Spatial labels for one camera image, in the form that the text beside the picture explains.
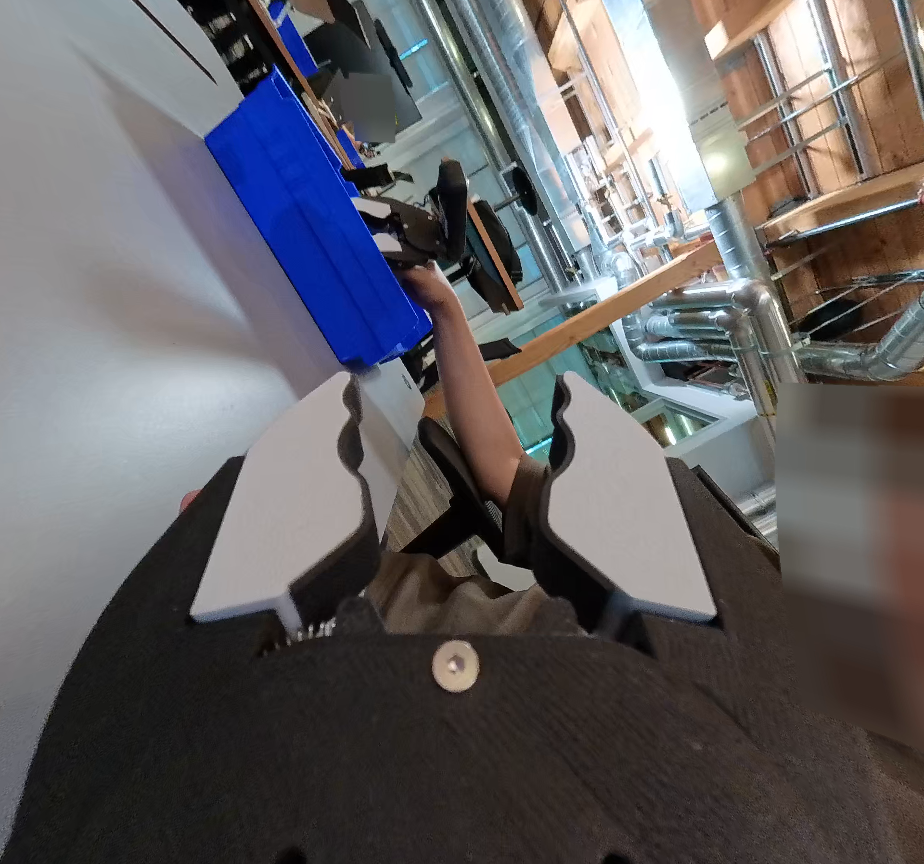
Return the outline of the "grey desk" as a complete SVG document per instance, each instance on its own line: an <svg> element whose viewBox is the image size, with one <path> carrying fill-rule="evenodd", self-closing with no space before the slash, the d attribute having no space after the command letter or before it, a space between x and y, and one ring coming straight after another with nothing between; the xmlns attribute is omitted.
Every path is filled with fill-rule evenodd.
<svg viewBox="0 0 924 864"><path fill-rule="evenodd" d="M340 370L204 137L177 0L1 0L2 845L64 677L201 488Z"/></svg>

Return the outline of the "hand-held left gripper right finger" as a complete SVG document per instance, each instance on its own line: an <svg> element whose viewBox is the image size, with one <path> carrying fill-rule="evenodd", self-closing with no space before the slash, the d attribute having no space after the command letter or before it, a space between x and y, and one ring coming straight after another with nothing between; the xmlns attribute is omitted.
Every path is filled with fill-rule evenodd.
<svg viewBox="0 0 924 864"><path fill-rule="evenodd" d="M605 638L618 638L638 615L714 621L718 609L659 444L573 372L556 379L552 427L531 557L545 592Z"/></svg>

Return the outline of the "person's right hand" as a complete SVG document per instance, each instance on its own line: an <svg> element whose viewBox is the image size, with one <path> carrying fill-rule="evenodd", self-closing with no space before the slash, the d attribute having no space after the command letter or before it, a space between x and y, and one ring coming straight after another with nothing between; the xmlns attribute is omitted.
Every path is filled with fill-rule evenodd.
<svg viewBox="0 0 924 864"><path fill-rule="evenodd" d="M429 314L450 307L456 293L435 261L397 270L396 276L405 292Z"/></svg>

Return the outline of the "person's right forearm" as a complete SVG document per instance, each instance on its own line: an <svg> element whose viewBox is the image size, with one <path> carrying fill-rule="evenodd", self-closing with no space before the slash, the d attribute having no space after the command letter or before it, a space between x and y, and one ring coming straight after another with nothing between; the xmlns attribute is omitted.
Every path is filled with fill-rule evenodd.
<svg viewBox="0 0 924 864"><path fill-rule="evenodd" d="M479 491L504 511L524 449L455 291L441 284L422 305L433 322L435 361L456 442Z"/></svg>

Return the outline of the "silver elbow air duct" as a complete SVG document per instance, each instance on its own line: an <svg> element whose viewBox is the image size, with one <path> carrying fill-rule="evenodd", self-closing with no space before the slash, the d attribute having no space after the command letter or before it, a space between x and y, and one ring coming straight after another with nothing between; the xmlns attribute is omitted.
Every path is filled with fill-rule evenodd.
<svg viewBox="0 0 924 864"><path fill-rule="evenodd" d="M811 342L795 349L805 373L870 383L893 383L923 365L923 295L904 309L886 335L872 344Z"/></svg>

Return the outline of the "wooden top table black base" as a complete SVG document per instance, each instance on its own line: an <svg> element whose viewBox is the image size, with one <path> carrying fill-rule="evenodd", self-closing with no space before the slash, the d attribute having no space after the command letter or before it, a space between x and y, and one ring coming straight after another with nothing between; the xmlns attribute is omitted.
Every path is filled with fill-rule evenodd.
<svg viewBox="0 0 924 864"><path fill-rule="evenodd" d="M474 200L468 197L466 250L454 264L459 266L463 278L492 312L510 315L521 311L524 301L503 269L473 203Z"/></svg>

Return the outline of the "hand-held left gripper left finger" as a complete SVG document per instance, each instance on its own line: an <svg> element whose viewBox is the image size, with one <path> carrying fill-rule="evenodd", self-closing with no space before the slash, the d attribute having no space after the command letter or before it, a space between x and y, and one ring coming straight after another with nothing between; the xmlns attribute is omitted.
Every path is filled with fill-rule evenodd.
<svg viewBox="0 0 924 864"><path fill-rule="evenodd" d="M271 612L288 634L331 619L381 555L360 473L362 403L337 373L248 450L191 604L198 623Z"/></svg>

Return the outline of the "black bag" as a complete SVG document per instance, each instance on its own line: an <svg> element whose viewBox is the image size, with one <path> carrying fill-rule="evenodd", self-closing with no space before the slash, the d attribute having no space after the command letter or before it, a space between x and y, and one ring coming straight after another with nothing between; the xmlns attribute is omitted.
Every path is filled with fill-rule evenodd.
<svg viewBox="0 0 924 864"><path fill-rule="evenodd" d="M519 285L523 278L522 264L506 227L486 200L475 200L473 208L489 235L491 245L502 262L503 269L514 286Z"/></svg>

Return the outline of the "large spiral air duct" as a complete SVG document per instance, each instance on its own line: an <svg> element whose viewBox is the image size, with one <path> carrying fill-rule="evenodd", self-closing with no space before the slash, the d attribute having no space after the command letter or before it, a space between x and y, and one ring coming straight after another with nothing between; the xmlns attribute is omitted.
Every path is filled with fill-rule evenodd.
<svg viewBox="0 0 924 864"><path fill-rule="evenodd" d="M445 0L461 31L491 101L514 147L514 161L527 173L545 212L523 216L534 257L552 293L569 284L560 248L570 247L567 217L574 205L556 159L560 157L539 106L530 58L541 54L520 0Z"/></svg>

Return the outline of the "blue plastic bin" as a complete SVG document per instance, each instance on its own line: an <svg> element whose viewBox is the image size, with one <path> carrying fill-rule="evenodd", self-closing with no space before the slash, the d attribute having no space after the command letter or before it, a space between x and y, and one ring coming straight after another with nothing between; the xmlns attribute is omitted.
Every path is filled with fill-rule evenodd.
<svg viewBox="0 0 924 864"><path fill-rule="evenodd" d="M204 141L341 364L396 359L431 332L361 219L339 158L277 68Z"/></svg>

